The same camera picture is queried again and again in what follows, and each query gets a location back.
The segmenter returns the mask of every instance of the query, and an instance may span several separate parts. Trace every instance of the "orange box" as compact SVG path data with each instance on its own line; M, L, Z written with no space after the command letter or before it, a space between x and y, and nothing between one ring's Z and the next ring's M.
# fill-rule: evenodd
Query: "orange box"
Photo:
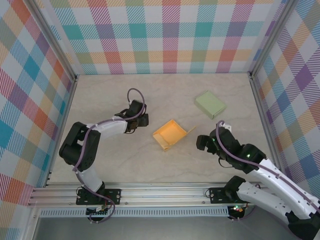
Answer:
M155 131L153 137L160 144L162 149L167 151L195 128L196 127L193 127L190 131L186 132L172 119Z

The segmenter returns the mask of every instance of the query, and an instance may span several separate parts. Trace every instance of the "colorful checkered backdrop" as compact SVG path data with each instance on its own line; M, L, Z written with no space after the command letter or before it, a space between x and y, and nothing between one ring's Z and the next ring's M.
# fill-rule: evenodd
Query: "colorful checkered backdrop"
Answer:
M286 174L320 198L320 0L300 0L257 74Z
M56 145L72 81L23 0L0 1L0 240L17 239Z
M259 48L258 48L258 50L256 51L256 53L254 55L253 61L252 61L251 65L250 65L250 67L249 67L249 72L251 72L253 70L253 68L254 68L254 66L255 66L255 64L257 62L257 59L259 58L259 56L261 54L261 51L264 49L264 47L265 47L265 45L266 45L266 43L267 43L267 41L268 41L268 39L270 37L270 34L271 34L271 32L272 32L277 20L279 19L280 15L282 14L283 9L285 8L285 5L286 5L287 1L288 0L281 0L281 3L279 5L278 9L276 10L276 13L273 16L273 19L272 19L272 21L271 21L267 31L265 32L265 35L264 35L264 37L263 37L263 39L262 39L262 41L261 41L261 43L259 45Z
M45 9L42 1L53 10ZM78 61L85 74L152 74L247 72L258 36L265 35L263 24L273 18L269 10L280 1L37 2L71 64Z

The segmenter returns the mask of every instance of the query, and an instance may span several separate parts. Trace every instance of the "metal rail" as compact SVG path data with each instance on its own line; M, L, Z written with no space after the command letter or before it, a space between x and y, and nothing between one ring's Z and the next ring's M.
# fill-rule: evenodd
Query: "metal rail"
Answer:
M258 109L258 113L260 116L260 120L262 123L265 138L266 138L266 141L267 141L269 149L270 149L270 154L271 154L272 160L274 161L277 168L279 168L281 170L281 172L286 174L285 167L280 160L280 153L279 153L278 148L277 148L277 146L274 142L274 139L273 139L272 130L271 130L270 124L268 122L268 117L264 111L264 108L262 105L262 99L261 99L261 96L259 95L257 85L256 85L255 81L252 79L252 77L250 76L250 74L248 74L248 78L249 78L250 86L251 86L252 93L254 96L254 100L256 103L256 107Z
M29 11L31 12L37 24L39 25L41 32L45 36L50 47L53 49L61 65L63 66L65 72L68 74L69 78L75 82L77 78L77 74L74 72L73 68L71 67L64 51L61 49L58 40L56 39L54 33L52 32L49 24L47 23L38 5L35 3L34 0L24 0L24 3L29 9Z
M121 189L121 202L125 207L203 207L233 206L232 203L211 204L205 196L208 188L223 188L225 182L183 183L105 183L107 189ZM35 188L29 206L31 208L80 208L96 205L76 205L79 183L50 183Z
M69 116L71 104L72 104L72 101L73 101L74 96L75 96L77 84L78 84L78 82L75 81L71 85L70 96L69 96L69 99L68 99L68 102L67 102L67 105L66 105L66 108L65 108L65 112L64 112L64 115L63 115L61 126L58 129L58 133L57 133L57 137L56 137L56 140L55 140L55 147L54 147L54 150L53 150L53 154L52 154L52 156L51 156L51 158L49 160L49 167L45 171L46 178L43 178L43 181L41 182L40 186L45 186L47 184L47 181L50 179L50 175L52 173L52 170L54 169L54 165L55 165L56 159L58 157L58 152L59 152L59 148L60 148L60 142L61 142L62 136L64 134L64 130L65 130L65 127L66 127L68 116Z
M271 49L273 48L275 42L278 40L278 37L280 36L282 30L284 29L289 17L291 16L291 13L295 9L298 2L299 0L288 0L287 3L285 4L280 17L278 18L273 29L271 30L270 36L251 71L251 76L253 80L255 79L259 70L264 65Z

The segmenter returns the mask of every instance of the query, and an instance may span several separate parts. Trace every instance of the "green block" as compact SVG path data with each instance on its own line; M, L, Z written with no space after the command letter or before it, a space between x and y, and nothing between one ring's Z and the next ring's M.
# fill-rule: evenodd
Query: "green block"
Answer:
M196 97L194 104L211 119L214 119L215 116L222 113L227 107L210 91L206 91L202 95Z

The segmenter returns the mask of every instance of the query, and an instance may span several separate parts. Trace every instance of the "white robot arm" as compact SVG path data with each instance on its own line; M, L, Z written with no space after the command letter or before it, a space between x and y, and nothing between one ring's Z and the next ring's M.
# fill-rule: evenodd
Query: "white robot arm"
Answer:
M59 155L68 165L74 167L73 170L87 191L96 193L96 196L104 195L105 184L98 177L94 166L100 139L123 133L132 134L137 127L146 127L149 124L146 109L147 105L144 102L133 100L128 109L111 119L97 124L73 124L59 150Z
M198 136L196 146L202 151L207 147L207 152L256 177L273 193L234 176L224 187L231 201L252 203L281 219L300 239L314 239L320 229L319 199L285 176L256 146L240 145L231 134L231 127L221 122L209 136Z
M113 116L111 119L115 121L109 121L94 127L93 131L98 131L100 133L100 139L104 140L111 136L117 134L124 134L127 130L128 123L126 121L120 121L117 119L122 119L119 116ZM87 124L86 127L89 129L94 124ZM92 191L97 192L100 187L103 185L103 181L98 177L95 169L95 164L92 165L83 171L78 171L77 173L83 183Z

